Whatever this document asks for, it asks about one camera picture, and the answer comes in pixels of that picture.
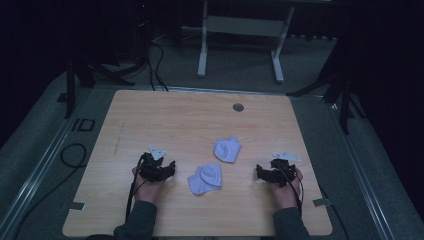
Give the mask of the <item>black tripod stand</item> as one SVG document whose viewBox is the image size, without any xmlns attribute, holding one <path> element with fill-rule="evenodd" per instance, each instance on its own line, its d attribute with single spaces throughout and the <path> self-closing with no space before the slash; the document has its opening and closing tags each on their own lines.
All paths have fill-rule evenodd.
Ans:
<svg viewBox="0 0 424 240">
<path fill-rule="evenodd" d="M 323 99 L 326 103 L 335 104 L 341 99 L 339 124 L 345 134 L 349 134 L 348 117 L 352 100 L 351 90 L 355 60 L 360 55 L 358 46 L 350 45 L 347 38 L 340 37 L 324 63 L 317 80 L 312 84 L 287 93 L 287 96 L 300 97 L 324 85 L 329 85 Z"/>
<path fill-rule="evenodd" d="M 134 83 L 124 80 L 123 76 L 139 70 L 142 66 L 143 63 L 137 62 L 134 66 L 129 68 L 112 71 L 87 56 L 67 53 L 66 92 L 60 97 L 60 100 L 66 103 L 65 119 L 69 119 L 76 108 L 75 77 L 78 77 L 83 86 L 93 87 L 95 80 L 90 70 L 94 70 L 120 85 L 134 86 Z"/>
</svg>

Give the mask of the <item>person's right hand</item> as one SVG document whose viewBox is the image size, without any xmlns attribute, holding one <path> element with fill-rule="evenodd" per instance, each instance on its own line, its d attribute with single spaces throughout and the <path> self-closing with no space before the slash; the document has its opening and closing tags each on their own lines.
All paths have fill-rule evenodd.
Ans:
<svg viewBox="0 0 424 240">
<path fill-rule="evenodd" d="M 284 187 L 269 183 L 268 186 L 274 196 L 276 206 L 279 210 L 299 207 L 299 195 L 301 193 L 300 182 L 303 175 L 299 169 L 296 169 L 296 178 Z"/>
</svg>

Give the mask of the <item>metal floor rail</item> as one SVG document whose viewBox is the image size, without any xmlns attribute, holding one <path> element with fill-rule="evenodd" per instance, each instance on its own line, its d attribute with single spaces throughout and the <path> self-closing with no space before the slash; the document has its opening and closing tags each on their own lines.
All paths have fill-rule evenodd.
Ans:
<svg viewBox="0 0 424 240">
<path fill-rule="evenodd" d="M 0 240 L 11 240 L 75 116 L 47 92 L 0 148 Z"/>
<path fill-rule="evenodd" d="M 377 195 L 372 188 L 371 182 L 366 174 L 359 155 L 353 145 L 351 135 L 347 134 L 340 126 L 339 119 L 341 117 L 342 108 L 336 103 L 327 103 L 327 107 L 332 115 L 332 120 L 338 129 L 348 153 L 348 162 L 352 168 L 355 178 L 358 182 L 364 201 L 370 212 L 371 218 L 376 226 L 376 230 L 381 240 L 395 240 L 393 232 L 388 224 L 387 218 L 383 212 Z"/>
</svg>

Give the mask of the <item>white sock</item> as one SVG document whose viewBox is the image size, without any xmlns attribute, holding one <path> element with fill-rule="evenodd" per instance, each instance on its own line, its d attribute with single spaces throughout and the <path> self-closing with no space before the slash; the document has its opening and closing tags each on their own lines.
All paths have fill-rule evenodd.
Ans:
<svg viewBox="0 0 424 240">
<path fill-rule="evenodd" d="M 222 188 L 221 165 L 217 163 L 199 166 L 196 172 L 188 178 L 190 191 L 201 195 Z"/>
<path fill-rule="evenodd" d="M 214 143 L 213 153 L 221 161 L 235 163 L 241 144 L 235 136 L 229 138 L 218 138 Z"/>
</svg>

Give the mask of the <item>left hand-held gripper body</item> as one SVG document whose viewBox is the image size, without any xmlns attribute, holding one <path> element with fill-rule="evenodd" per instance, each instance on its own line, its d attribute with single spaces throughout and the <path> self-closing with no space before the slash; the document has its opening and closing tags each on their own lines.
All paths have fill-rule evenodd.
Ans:
<svg viewBox="0 0 424 240">
<path fill-rule="evenodd" d="M 156 167 L 156 160 L 164 157 L 166 152 L 150 145 L 148 152 L 141 155 L 138 162 L 139 175 L 149 182 L 159 182 L 166 179 L 166 173 L 163 167 Z"/>
</svg>

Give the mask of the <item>person's left hand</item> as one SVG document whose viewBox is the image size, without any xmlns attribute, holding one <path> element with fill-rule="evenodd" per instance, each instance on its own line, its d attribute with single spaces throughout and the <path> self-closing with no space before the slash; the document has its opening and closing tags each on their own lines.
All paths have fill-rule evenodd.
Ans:
<svg viewBox="0 0 424 240">
<path fill-rule="evenodd" d="M 132 173 L 135 177 L 133 190 L 134 199 L 136 201 L 155 203 L 163 188 L 164 181 L 149 182 L 139 175 L 136 167 L 132 169 Z"/>
</svg>

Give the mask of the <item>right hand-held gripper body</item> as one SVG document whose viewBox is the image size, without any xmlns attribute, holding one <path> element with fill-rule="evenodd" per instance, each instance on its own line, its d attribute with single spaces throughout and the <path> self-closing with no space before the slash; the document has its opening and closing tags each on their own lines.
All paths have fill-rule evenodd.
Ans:
<svg viewBox="0 0 424 240">
<path fill-rule="evenodd" d="M 297 177 L 296 166 L 290 161 L 299 161 L 300 158 L 290 152 L 273 153 L 272 156 L 274 159 L 270 162 L 271 170 L 266 181 L 284 187 Z"/>
</svg>

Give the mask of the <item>white metal desk frame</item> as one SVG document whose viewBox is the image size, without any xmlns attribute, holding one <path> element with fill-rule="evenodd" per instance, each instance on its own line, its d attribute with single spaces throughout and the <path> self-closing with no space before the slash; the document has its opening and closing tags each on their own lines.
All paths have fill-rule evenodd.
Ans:
<svg viewBox="0 0 424 240">
<path fill-rule="evenodd" d="M 285 78 L 280 63 L 280 55 L 291 25 L 295 8 L 288 8 L 284 20 L 263 20 L 210 15 L 208 13 L 208 3 L 209 0 L 203 0 L 202 38 L 197 75 L 200 78 L 206 75 L 208 57 L 207 37 L 209 32 L 275 37 L 278 39 L 278 43 L 276 48 L 270 52 L 270 55 L 275 80 L 277 83 L 282 83 Z"/>
</svg>

